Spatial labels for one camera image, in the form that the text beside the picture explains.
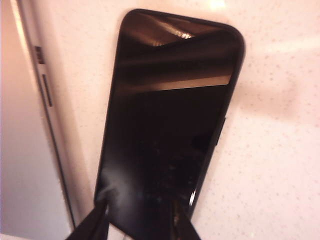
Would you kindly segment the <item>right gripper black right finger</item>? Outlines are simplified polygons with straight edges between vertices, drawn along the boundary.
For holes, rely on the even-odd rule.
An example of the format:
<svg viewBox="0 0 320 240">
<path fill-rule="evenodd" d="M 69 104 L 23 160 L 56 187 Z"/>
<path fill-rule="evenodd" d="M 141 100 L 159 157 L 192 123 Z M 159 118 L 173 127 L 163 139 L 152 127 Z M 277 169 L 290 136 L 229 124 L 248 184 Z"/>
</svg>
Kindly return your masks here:
<svg viewBox="0 0 320 240">
<path fill-rule="evenodd" d="M 171 239 L 201 240 L 196 229 L 177 200 L 171 204 Z"/>
</svg>

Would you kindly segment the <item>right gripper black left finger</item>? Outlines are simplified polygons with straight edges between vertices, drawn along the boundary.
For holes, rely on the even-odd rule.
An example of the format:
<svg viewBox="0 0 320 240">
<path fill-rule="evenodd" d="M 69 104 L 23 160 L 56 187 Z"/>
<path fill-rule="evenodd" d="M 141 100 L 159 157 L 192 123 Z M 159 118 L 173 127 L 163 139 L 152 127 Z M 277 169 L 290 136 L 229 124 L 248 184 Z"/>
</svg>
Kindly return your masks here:
<svg viewBox="0 0 320 240">
<path fill-rule="evenodd" d="M 107 240 L 109 233 L 109 204 L 103 199 L 66 238 L 67 240 Z"/>
</svg>

